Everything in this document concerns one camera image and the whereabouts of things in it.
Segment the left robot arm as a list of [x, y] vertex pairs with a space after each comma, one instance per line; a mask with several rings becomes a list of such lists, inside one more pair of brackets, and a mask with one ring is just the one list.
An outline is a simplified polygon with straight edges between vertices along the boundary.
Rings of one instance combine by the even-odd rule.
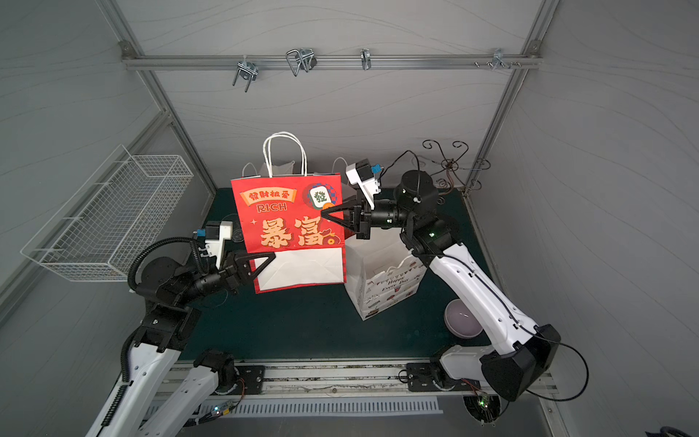
[[276, 258], [273, 252], [236, 251], [214, 266], [202, 259], [204, 249], [204, 243], [193, 238], [166, 238], [145, 247], [132, 262], [129, 289], [152, 306], [122, 345], [120, 378], [88, 435], [175, 436], [185, 427], [213, 422], [231, 411], [226, 404], [200, 419], [193, 416], [211, 394], [231, 393], [244, 384], [231, 354], [207, 350], [164, 404], [147, 414], [200, 320], [194, 302], [219, 291], [236, 293]]

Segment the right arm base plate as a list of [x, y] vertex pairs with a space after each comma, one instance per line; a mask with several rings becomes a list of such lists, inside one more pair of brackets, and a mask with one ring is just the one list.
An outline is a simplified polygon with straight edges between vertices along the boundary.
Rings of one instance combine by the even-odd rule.
[[438, 362], [409, 362], [399, 372], [399, 379], [407, 384], [411, 393], [467, 391], [473, 394], [482, 389], [476, 380], [451, 378]]

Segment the white paper bag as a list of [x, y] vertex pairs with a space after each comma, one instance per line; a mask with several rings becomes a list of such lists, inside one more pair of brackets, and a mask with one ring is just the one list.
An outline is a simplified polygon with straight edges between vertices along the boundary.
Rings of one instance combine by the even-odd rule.
[[374, 229], [368, 240], [346, 240], [345, 289], [362, 320], [414, 295], [427, 268], [400, 239], [399, 229]]

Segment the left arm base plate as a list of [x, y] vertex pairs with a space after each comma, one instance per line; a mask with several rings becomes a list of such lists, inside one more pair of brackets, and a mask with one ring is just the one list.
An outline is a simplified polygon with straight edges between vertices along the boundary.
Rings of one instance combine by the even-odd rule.
[[263, 365], [237, 365], [238, 382], [233, 395], [240, 396], [245, 393], [249, 395], [259, 395], [263, 391], [266, 367]]

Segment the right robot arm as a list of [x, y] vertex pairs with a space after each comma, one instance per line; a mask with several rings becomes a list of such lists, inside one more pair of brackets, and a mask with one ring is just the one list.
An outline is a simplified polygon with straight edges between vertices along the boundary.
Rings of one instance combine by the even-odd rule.
[[453, 380], [479, 380], [508, 402], [516, 401], [549, 370], [561, 335], [519, 310], [482, 270], [462, 242], [458, 222], [437, 211], [439, 191], [431, 176], [409, 170], [390, 200], [381, 200], [377, 167], [358, 162], [346, 175], [356, 196], [322, 211], [322, 217], [367, 240], [372, 229], [398, 229], [400, 240], [441, 278], [477, 320], [491, 345], [453, 346], [439, 364]]

